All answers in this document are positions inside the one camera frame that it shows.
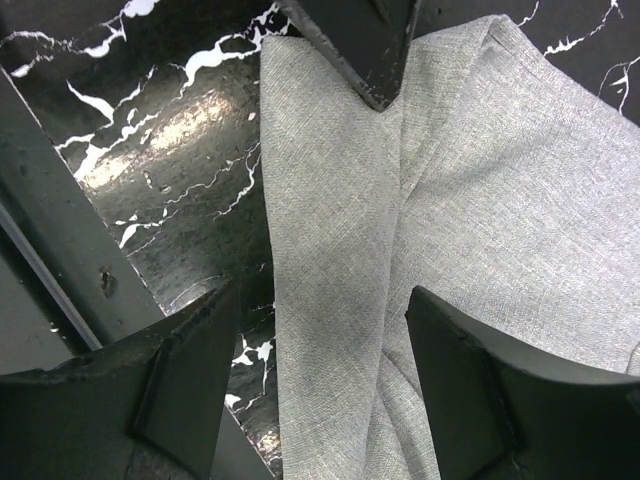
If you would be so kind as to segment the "grey cloth napkin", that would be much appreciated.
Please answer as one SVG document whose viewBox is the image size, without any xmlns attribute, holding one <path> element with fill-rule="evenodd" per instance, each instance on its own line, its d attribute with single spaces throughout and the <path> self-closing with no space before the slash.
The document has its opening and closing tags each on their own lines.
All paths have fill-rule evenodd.
<svg viewBox="0 0 640 480">
<path fill-rule="evenodd" d="M 639 370 L 639 130 L 506 16 L 415 40 L 367 107 L 307 40 L 261 52 L 283 475 L 437 479 L 404 314 L 424 286 L 561 357 Z"/>
</svg>

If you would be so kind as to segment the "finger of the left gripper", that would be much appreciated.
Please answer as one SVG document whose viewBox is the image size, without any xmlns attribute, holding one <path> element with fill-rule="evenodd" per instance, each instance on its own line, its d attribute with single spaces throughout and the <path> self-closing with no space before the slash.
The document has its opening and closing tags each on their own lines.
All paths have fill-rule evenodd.
<svg viewBox="0 0 640 480">
<path fill-rule="evenodd" d="M 282 0 L 279 8 L 372 109 L 398 97 L 418 0 Z"/>
</svg>

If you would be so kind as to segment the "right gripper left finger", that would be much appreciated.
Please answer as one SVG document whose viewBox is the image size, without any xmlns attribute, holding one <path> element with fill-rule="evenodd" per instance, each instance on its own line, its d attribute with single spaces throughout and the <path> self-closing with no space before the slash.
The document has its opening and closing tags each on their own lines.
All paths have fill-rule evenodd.
<svg viewBox="0 0 640 480">
<path fill-rule="evenodd" d="M 5 479 L 206 479 L 239 317 L 234 284 L 51 370 L 1 379 Z"/>
</svg>

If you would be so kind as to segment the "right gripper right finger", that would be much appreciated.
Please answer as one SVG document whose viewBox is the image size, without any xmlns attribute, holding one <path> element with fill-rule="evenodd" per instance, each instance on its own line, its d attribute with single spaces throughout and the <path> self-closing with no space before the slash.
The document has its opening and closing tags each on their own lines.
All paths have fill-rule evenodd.
<svg viewBox="0 0 640 480">
<path fill-rule="evenodd" d="M 638 378 L 547 353 L 421 286 L 405 317 L 441 478 L 638 478 Z"/>
</svg>

